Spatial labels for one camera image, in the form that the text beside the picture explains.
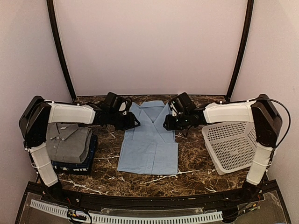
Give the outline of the light blue long sleeve shirt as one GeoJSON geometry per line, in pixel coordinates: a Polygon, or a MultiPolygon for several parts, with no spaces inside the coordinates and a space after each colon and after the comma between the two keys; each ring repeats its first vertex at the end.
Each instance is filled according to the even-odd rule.
{"type": "Polygon", "coordinates": [[[178,173],[178,143],[175,132],[163,127],[171,113],[161,100],[133,103],[132,112],[140,126],[124,134],[117,171],[146,175],[178,173]]]}

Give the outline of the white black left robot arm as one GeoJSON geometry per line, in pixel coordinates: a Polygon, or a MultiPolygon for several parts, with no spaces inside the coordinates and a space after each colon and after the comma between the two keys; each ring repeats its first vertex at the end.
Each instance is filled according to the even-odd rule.
{"type": "Polygon", "coordinates": [[[45,100],[34,96],[19,120],[24,147],[32,157],[42,182],[49,187],[47,195],[55,203],[63,203],[66,193],[57,185],[58,177],[53,169],[46,148],[46,134],[51,123],[77,123],[98,126],[112,125],[126,131],[141,125],[130,112],[133,101],[115,93],[108,93],[105,100],[95,103],[72,104],[45,100]]]}

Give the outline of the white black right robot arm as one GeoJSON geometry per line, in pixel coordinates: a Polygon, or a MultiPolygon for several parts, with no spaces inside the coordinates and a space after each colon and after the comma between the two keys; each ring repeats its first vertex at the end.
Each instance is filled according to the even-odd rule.
{"type": "Polygon", "coordinates": [[[239,102],[213,102],[197,107],[186,93],[169,103],[166,130],[202,126],[206,149],[220,175],[249,168],[238,198],[249,202],[271,163],[282,118],[267,95],[239,102]]]}

